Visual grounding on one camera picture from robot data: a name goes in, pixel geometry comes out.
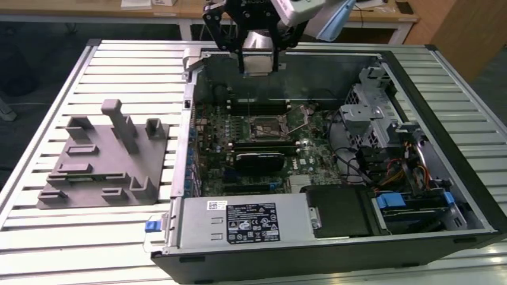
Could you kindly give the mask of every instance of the metal bracket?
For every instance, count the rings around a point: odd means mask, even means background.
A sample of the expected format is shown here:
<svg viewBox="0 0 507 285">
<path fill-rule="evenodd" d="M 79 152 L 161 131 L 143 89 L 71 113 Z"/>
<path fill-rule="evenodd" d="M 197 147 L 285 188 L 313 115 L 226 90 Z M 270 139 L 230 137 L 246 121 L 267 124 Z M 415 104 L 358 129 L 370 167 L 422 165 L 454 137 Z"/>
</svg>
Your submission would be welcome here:
<svg viewBox="0 0 507 285">
<path fill-rule="evenodd" d="M 183 70 L 185 70 L 185 72 L 183 72 L 182 78 L 187 82 L 193 81 L 193 78 L 191 78 L 193 71 L 197 70 L 199 67 L 202 67 L 205 64 L 202 61 L 203 57 L 207 57 L 207 56 L 202 56 L 201 48 L 185 49 L 185 51 L 183 51 Z"/>
</svg>

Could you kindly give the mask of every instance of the blue latch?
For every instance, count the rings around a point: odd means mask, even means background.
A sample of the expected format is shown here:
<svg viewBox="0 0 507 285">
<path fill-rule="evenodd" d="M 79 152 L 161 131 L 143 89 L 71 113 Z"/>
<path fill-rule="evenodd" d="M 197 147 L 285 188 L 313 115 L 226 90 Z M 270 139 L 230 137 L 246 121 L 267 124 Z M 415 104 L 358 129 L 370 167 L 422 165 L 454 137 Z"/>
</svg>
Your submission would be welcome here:
<svg viewBox="0 0 507 285">
<path fill-rule="evenodd" d="M 387 193 L 382 194 L 378 198 L 379 208 L 385 209 L 387 207 L 405 207 L 406 203 L 401 193 Z"/>
<path fill-rule="evenodd" d="M 443 196 L 446 197 L 447 205 L 454 204 L 454 197 L 453 197 L 451 192 L 445 192 Z"/>
<path fill-rule="evenodd" d="M 157 233 L 162 232 L 162 221 L 147 221 L 144 225 L 144 232 L 146 233 Z"/>
</svg>

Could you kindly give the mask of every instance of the red wire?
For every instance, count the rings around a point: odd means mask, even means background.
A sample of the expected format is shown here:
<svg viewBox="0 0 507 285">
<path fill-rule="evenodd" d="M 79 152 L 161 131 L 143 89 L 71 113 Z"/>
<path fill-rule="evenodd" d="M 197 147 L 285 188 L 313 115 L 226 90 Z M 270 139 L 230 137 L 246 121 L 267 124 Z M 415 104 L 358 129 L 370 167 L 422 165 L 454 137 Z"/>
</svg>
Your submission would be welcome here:
<svg viewBox="0 0 507 285">
<path fill-rule="evenodd" d="M 387 164 L 387 175 L 390 175 L 390 172 L 391 172 L 391 164 L 394 163 L 394 162 L 397 162 L 398 160 L 402 160 L 402 159 L 391 159 L 391 161 L 390 161 L 390 163 Z"/>
</svg>

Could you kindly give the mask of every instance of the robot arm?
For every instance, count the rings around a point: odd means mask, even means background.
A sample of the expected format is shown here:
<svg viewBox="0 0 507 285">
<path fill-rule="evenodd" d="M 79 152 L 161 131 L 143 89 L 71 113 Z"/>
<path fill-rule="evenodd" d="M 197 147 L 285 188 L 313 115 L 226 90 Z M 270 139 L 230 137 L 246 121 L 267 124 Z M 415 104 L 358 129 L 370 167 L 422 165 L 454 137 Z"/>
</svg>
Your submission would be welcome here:
<svg viewBox="0 0 507 285">
<path fill-rule="evenodd" d="M 355 0 L 331 0 L 330 9 Z M 250 31 L 267 31 L 273 40 L 273 71 L 278 71 L 281 51 L 297 47 L 306 31 L 309 21 L 322 13 L 326 0 L 225 0 L 209 3 L 205 7 L 203 20 L 221 50 L 238 57 L 239 72 L 245 73 L 243 44 Z M 227 13 L 238 25 L 238 34 L 230 36 L 221 28 L 222 15 Z"/>
</svg>

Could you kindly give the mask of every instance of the sticker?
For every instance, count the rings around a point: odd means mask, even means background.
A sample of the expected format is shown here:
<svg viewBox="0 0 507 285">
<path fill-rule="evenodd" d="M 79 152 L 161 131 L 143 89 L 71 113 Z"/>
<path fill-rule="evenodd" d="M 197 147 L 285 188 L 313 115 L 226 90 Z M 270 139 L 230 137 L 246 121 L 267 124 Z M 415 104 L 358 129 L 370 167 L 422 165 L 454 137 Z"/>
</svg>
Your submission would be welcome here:
<svg viewBox="0 0 507 285">
<path fill-rule="evenodd" d="M 275 203 L 227 205 L 227 242 L 230 244 L 278 241 L 281 241 L 281 226 Z"/>
<path fill-rule="evenodd" d="M 418 22 L 418 19 L 415 19 L 415 18 L 399 18 L 398 21 L 401 21 L 401 22 Z"/>
<path fill-rule="evenodd" d="M 227 200 L 209 201 L 209 206 L 206 207 L 206 209 L 209 209 L 209 211 L 225 210 L 226 207 L 227 207 Z"/>
<path fill-rule="evenodd" d="M 177 13 L 154 13 L 154 16 L 159 16 L 159 17 L 177 17 Z"/>
</svg>

